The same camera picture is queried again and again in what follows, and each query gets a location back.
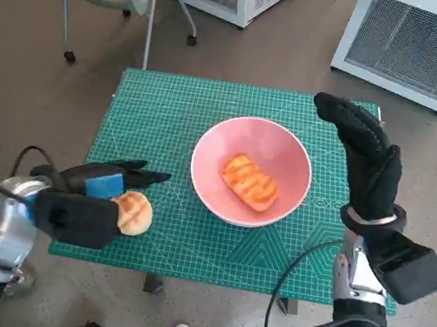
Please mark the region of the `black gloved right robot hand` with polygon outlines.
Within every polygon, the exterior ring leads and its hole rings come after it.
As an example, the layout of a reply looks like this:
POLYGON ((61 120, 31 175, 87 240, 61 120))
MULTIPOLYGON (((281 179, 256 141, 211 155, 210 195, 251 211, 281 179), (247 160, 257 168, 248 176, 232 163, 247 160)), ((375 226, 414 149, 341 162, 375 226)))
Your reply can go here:
POLYGON ((401 179, 401 149, 370 112, 328 93, 313 98, 320 119, 334 124, 347 159, 349 206, 364 221, 394 215, 401 179))

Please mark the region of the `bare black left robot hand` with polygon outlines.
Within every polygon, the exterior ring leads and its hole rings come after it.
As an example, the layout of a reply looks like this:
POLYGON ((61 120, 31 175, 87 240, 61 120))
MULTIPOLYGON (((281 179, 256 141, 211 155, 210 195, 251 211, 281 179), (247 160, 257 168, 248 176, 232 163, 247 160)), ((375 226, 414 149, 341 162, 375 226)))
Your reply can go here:
POLYGON ((152 184, 167 181, 170 173, 145 169, 146 160, 113 160, 90 162, 60 172, 70 192, 111 199, 128 190, 149 188, 152 184))

